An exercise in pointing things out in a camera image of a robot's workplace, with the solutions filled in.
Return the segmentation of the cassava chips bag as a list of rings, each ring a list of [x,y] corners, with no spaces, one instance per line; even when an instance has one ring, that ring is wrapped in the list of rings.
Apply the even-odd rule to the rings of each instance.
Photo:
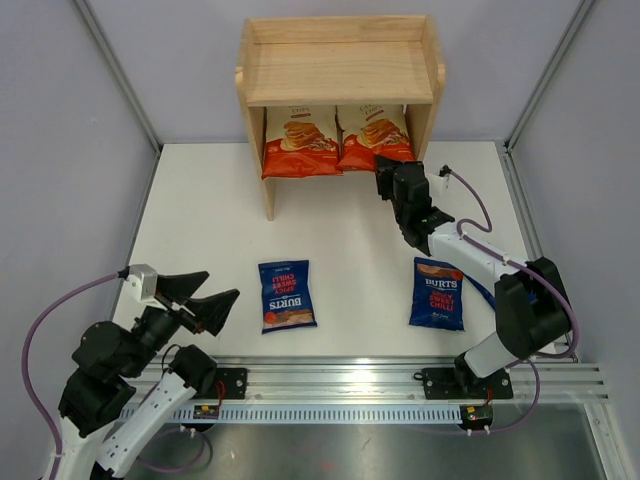
[[[342,131],[341,170],[373,172],[377,156],[416,161],[401,104],[340,105],[336,113]]]
[[[266,109],[262,179],[337,176],[339,161],[335,106]]]

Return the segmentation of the blue Burts chilli bag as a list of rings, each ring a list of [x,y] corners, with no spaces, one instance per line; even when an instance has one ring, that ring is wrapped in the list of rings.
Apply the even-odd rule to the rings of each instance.
[[[308,260],[258,265],[262,334],[317,326],[309,288],[309,267]]]
[[[463,331],[463,280],[448,263],[416,257],[409,325]]]

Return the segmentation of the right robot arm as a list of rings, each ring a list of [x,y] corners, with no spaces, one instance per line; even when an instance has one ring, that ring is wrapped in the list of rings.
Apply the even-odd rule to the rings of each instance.
[[[466,226],[489,233],[492,223],[457,220],[437,208],[431,197],[434,180],[421,163],[383,156],[375,162],[378,194],[392,204],[404,240],[431,259],[457,268],[494,299],[494,332],[454,361],[452,375],[461,392],[471,395],[498,372],[544,356],[545,347],[563,335],[570,335],[571,341],[561,355],[573,355],[578,320],[554,262],[546,257],[517,260],[474,239]]]

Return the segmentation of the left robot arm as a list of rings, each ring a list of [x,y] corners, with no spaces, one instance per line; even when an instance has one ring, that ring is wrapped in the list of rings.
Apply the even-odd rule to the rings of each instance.
[[[149,441],[187,401],[216,395],[226,385],[216,362],[195,345],[179,348],[133,415],[115,425],[139,377],[179,329],[217,336],[239,298],[236,289],[205,298],[196,291],[206,271],[164,276],[146,264],[115,275],[144,310],[131,329],[98,322],[72,354],[77,368],[58,406],[60,433],[46,474],[51,479],[122,479]]]

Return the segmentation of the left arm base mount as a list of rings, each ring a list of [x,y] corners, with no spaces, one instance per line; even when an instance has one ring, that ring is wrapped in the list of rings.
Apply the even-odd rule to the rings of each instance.
[[[204,387],[195,395],[195,399],[243,400],[246,397],[248,370],[246,368],[220,368],[215,375],[206,380]]]

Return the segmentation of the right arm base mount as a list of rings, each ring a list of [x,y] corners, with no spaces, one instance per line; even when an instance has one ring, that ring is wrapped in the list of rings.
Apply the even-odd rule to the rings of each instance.
[[[509,374],[499,370],[488,377],[460,373],[454,367],[428,367],[413,374],[427,400],[510,400],[514,398]]]

